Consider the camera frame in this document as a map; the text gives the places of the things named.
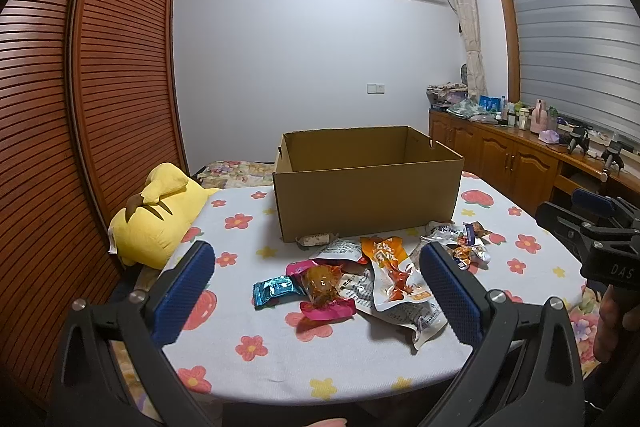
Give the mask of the person's right hand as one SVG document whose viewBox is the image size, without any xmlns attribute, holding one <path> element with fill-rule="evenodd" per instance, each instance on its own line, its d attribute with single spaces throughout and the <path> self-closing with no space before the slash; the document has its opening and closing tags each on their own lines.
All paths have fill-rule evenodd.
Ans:
<svg viewBox="0 0 640 427">
<path fill-rule="evenodd" d="M 601 363 L 608 363 L 620 334 L 639 329 L 639 295 L 627 289 L 608 286 L 600 302 L 599 322 L 593 353 Z"/>
</svg>

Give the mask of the person's left hand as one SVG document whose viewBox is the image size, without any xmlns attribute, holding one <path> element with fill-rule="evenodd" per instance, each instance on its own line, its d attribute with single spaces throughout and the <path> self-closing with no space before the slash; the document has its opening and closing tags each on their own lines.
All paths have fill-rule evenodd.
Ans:
<svg viewBox="0 0 640 427">
<path fill-rule="evenodd" d="M 346 427 L 346 418 L 329 418 L 323 421 L 315 421 L 306 427 Z"/>
</svg>

